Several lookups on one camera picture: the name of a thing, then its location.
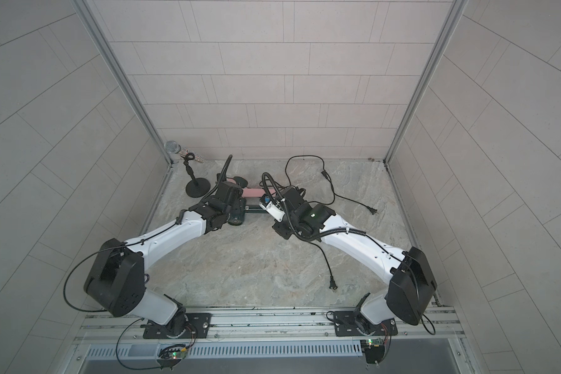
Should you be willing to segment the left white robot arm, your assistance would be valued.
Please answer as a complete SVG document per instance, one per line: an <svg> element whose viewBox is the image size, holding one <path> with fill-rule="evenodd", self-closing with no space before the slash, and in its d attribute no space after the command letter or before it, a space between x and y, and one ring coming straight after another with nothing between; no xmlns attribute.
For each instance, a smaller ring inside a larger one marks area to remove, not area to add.
<svg viewBox="0 0 561 374"><path fill-rule="evenodd" d="M177 338L185 331L187 318L182 303L146 288L146 272L171 251L216 231L229 222L234 208L245 204L241 188L217 191L213 196L181 210L169 224L130 242L113 238L98 251L84 291L114 317L133 314L164 329Z"/></svg>

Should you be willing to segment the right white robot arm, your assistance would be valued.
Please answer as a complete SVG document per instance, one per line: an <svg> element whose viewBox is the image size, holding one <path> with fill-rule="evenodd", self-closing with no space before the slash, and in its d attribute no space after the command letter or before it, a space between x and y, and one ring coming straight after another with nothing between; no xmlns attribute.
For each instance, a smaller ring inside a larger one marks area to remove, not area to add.
<svg viewBox="0 0 561 374"><path fill-rule="evenodd" d="M354 325L364 335L373 334L384 321L400 319L417 326L424 322L437 283L426 255L390 246L349 224L322 204L311 205L294 188L267 194L260 207L275 220L273 229L281 237L310 244L333 246L369 268L387 285L384 293L362 297L354 311Z"/></svg>

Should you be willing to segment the pink hair dryer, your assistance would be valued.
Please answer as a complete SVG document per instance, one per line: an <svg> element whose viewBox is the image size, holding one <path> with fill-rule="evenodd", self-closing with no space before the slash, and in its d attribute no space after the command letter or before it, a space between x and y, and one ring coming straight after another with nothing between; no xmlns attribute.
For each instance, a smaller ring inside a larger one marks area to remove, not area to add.
<svg viewBox="0 0 561 374"><path fill-rule="evenodd" d="M268 190L265 190L263 187L250 188L248 187L248 181L242 177L235 176L233 178L228 178L228 181L239 185L243 190L242 196L245 198L260 198L266 195L266 193L271 194L271 196L276 194L275 190L271 188Z"/></svg>

